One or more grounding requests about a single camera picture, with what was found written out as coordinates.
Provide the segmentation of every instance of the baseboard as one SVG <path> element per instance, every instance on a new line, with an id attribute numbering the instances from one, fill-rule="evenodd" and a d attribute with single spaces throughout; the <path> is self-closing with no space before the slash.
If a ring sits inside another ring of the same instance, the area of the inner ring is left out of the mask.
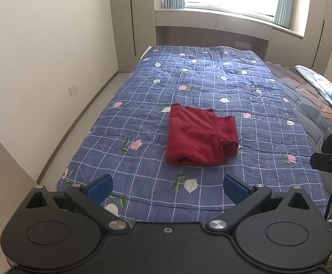
<path id="1" fill-rule="evenodd" d="M 80 119 L 83 117 L 83 115 L 86 113 L 86 111 L 90 108 L 90 106 L 94 103 L 94 101 L 98 98 L 98 96 L 103 92 L 103 90 L 110 84 L 110 82 L 115 78 L 116 75 L 119 74 L 119 70 L 115 72 L 113 76 L 110 77 L 110 79 L 104 84 L 104 86 L 96 93 L 96 95 L 91 99 L 91 101 L 86 105 L 84 110 L 80 113 L 80 115 L 76 118 L 76 120 L 73 122 L 73 124 L 70 126 L 68 131 L 64 134 L 63 138 L 61 141 L 58 143 L 57 147 L 54 149 L 52 155 L 49 157 L 47 163 L 45 164 L 43 170 L 40 172 L 38 178 L 37 178 L 37 183 L 40 184 L 40 182 L 43 180 L 44 175 L 48 171 L 50 165 L 52 164 L 54 158 L 58 154 L 59 150 L 63 146 L 64 142 L 67 140 L 68 136 L 70 133 L 73 131 L 75 126 L 78 124 Z"/>

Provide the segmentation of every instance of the plaid blanket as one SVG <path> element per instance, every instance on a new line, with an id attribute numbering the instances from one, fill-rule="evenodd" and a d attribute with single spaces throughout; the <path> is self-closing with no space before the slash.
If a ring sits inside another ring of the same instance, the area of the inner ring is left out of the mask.
<path id="1" fill-rule="evenodd" d="M 214 167 L 165 163 L 173 103 L 233 115 L 239 153 Z M 205 224 L 233 206 L 224 174 L 275 191 L 299 184 L 323 211 L 327 204 L 313 150 L 276 77 L 252 51 L 156 46 L 137 64 L 92 126 L 57 184 L 114 180 L 103 206 L 128 221 Z"/>

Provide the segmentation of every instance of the red cloth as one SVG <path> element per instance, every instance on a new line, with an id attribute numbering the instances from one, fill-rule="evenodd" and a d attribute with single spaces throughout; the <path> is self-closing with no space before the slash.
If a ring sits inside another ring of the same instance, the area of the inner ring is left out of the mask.
<path id="1" fill-rule="evenodd" d="M 172 165 L 216 166 L 238 152 L 234 116 L 218 117 L 213 109 L 171 106 L 166 162 Z"/>

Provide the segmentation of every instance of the tile floor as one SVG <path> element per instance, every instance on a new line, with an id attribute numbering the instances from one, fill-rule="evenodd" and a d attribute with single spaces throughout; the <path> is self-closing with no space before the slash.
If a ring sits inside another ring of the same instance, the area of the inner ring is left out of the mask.
<path id="1" fill-rule="evenodd" d="M 79 149 L 83 139 L 88 134 L 101 111 L 110 102 L 119 87 L 121 87 L 128 79 L 129 74 L 130 73 L 119 73 L 112 82 L 110 82 L 91 107 L 86 111 L 64 142 L 41 182 L 41 184 L 46 186 L 49 191 L 56 190 L 56 183 L 59 177 L 63 174 L 73 155 Z"/>

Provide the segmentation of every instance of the blue gripper pad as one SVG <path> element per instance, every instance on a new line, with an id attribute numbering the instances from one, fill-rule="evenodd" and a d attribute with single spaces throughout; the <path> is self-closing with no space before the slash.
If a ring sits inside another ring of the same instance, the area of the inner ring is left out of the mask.
<path id="1" fill-rule="evenodd" d="M 253 188 L 235 177 L 226 175 L 223 178 L 223 191 L 236 205 L 253 193 Z"/>
<path id="2" fill-rule="evenodd" d="M 97 204 L 101 204 L 112 193 L 112 177 L 104 174 L 93 182 L 82 187 L 81 192 Z"/>

